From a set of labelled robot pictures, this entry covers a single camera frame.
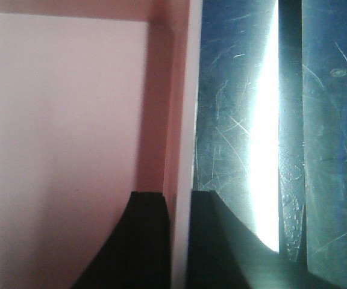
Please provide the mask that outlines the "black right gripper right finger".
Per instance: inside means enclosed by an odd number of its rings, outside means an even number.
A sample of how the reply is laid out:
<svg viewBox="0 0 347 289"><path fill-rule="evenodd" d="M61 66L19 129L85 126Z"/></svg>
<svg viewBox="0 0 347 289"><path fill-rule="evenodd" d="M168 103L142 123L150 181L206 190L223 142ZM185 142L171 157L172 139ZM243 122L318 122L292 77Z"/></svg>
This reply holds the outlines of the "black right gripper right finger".
<svg viewBox="0 0 347 289"><path fill-rule="evenodd" d="M215 191L191 196L186 288L335 288L270 250Z"/></svg>

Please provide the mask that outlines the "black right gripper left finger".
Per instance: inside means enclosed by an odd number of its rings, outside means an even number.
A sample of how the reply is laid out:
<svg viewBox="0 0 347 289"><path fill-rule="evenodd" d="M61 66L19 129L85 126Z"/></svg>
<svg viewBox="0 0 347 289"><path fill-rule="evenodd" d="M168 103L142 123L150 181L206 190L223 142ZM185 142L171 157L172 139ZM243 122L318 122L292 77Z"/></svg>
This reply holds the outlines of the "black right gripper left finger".
<svg viewBox="0 0 347 289"><path fill-rule="evenodd" d="M115 229L72 288L169 288L170 221L162 193L132 192Z"/></svg>

